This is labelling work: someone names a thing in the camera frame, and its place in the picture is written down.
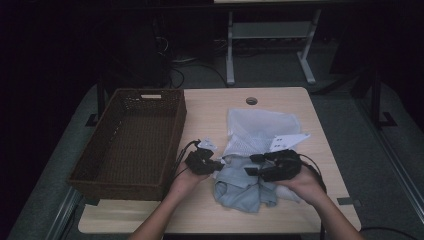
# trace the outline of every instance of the forearm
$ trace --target forearm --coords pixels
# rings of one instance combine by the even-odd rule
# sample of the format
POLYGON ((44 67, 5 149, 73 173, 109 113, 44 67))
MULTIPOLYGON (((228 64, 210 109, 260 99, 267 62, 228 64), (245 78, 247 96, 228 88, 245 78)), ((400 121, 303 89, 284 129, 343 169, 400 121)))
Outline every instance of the forearm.
POLYGON ((134 231, 130 240, 159 240, 182 199, 167 196, 153 213, 134 231))
POLYGON ((328 196, 322 196, 313 206, 331 239, 364 239, 328 196))

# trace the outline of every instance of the human hand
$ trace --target human hand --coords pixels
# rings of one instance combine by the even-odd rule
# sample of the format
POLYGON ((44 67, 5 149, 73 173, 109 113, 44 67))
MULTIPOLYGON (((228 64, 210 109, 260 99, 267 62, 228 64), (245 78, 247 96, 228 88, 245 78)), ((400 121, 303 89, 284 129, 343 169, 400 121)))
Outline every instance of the human hand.
POLYGON ((182 200, 189 195, 201 181, 208 177, 209 175, 194 174, 185 162, 181 162, 167 197, 169 196, 182 200))
POLYGON ((278 185, 286 186, 295 192, 307 203, 315 206, 327 194, 318 183, 315 174, 306 166, 301 167, 300 172, 290 180, 276 181, 278 185))

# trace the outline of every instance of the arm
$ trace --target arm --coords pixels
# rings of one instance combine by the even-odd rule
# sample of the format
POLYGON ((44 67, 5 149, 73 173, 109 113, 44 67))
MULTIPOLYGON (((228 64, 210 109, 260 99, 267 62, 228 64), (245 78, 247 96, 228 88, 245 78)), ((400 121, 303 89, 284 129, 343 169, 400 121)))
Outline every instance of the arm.
POLYGON ((195 175, 190 169, 187 169, 184 162, 178 167, 177 173, 181 174, 175 178, 168 195, 129 239, 160 240, 175 209, 194 190, 197 184, 208 178, 208 175, 195 175))
POLYGON ((278 181, 276 184, 288 187, 312 205, 331 239, 364 239, 320 187, 313 173, 305 166, 302 166, 300 173, 293 179, 278 181))

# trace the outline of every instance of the basket handle hole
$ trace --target basket handle hole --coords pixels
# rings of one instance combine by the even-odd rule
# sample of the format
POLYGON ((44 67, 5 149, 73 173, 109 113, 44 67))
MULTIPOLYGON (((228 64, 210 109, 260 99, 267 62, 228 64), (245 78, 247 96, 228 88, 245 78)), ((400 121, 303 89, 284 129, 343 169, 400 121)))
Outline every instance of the basket handle hole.
POLYGON ((141 94, 141 98, 147 98, 147 99, 162 99, 161 95, 149 95, 149 94, 141 94))

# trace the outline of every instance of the wire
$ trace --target wire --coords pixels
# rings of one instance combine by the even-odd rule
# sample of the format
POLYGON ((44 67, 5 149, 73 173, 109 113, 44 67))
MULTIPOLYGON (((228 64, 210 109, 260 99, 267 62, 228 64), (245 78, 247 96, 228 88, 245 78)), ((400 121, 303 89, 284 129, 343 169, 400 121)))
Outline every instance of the wire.
POLYGON ((310 158, 310 157, 308 157, 308 156, 306 156, 306 155, 303 155, 303 154, 299 154, 299 156, 302 156, 302 157, 305 157, 305 158, 309 159, 309 161, 311 161, 311 162, 315 165, 315 168, 317 169, 318 174, 322 177, 321 170, 319 169, 319 167, 318 167, 318 165, 315 163, 315 161, 314 161, 314 160, 312 160, 312 158, 310 158))
POLYGON ((170 88, 172 88, 172 87, 174 87, 174 88, 180 88, 183 85, 184 80, 185 80, 184 73, 182 73, 180 70, 175 69, 175 68, 171 68, 171 70, 179 73, 181 75, 181 77, 182 77, 182 80, 181 80, 181 83, 178 84, 178 86, 175 86, 172 78, 170 77, 170 82, 169 82, 170 83, 170 88))
POLYGON ((415 238, 415 237, 409 235, 408 233, 402 232, 402 231, 397 230, 397 229, 388 228, 388 227, 365 227, 365 228, 362 228, 359 232, 365 232, 365 231, 371 231, 371 230, 385 230, 385 231, 395 232, 395 233, 399 233, 400 235, 403 235, 405 237, 408 237, 410 239, 418 240, 418 238, 415 238))
POLYGON ((165 44, 166 44, 165 48, 161 52, 166 52, 166 50, 168 50, 168 47, 169 47, 169 41, 164 37, 156 37, 156 40, 160 40, 160 41, 165 42, 165 44))
POLYGON ((178 168, 178 166, 180 165, 180 163, 181 163, 181 161, 182 161, 182 159, 183 159, 183 157, 184 157, 184 155, 185 155, 185 153, 186 153, 186 151, 187 151, 187 149, 192 145, 192 144, 196 144, 196 143, 199 143, 200 141, 199 140, 196 140, 196 141, 191 141, 191 142, 189 142, 182 150, 181 150, 181 152, 180 152, 180 155, 178 155, 178 158, 177 158, 177 160, 175 161, 175 163, 174 163, 174 166, 172 167, 172 170, 171 170, 171 176, 174 176, 174 174, 175 174, 175 172, 177 171, 177 168, 178 168))
POLYGON ((221 73, 218 71, 218 70, 216 70, 214 67, 211 67, 211 66, 208 66, 208 65, 205 65, 205 64, 201 64, 201 63, 199 63, 199 64, 190 64, 190 65, 183 65, 183 66, 179 66, 178 68, 183 68, 183 67, 204 67, 204 68, 208 68, 208 69, 211 69, 211 70, 213 70, 214 72, 216 72, 217 74, 218 74, 218 76, 219 76, 219 78, 221 79, 221 81, 224 83, 224 85, 225 85, 225 87, 229 87, 228 86, 228 84, 227 84, 227 81, 225 80, 225 78, 221 75, 221 73))
POLYGON ((172 60, 172 63, 176 63, 176 64, 185 64, 185 63, 190 63, 193 61, 196 61, 197 58, 186 58, 186 59, 181 59, 181 60, 172 60))
POLYGON ((175 177, 174 177, 174 179, 172 181, 174 181, 178 176, 180 176, 181 173, 183 173, 187 169, 188 169, 188 167, 186 167, 183 170, 181 170, 181 172, 179 172, 177 175, 175 175, 175 177))

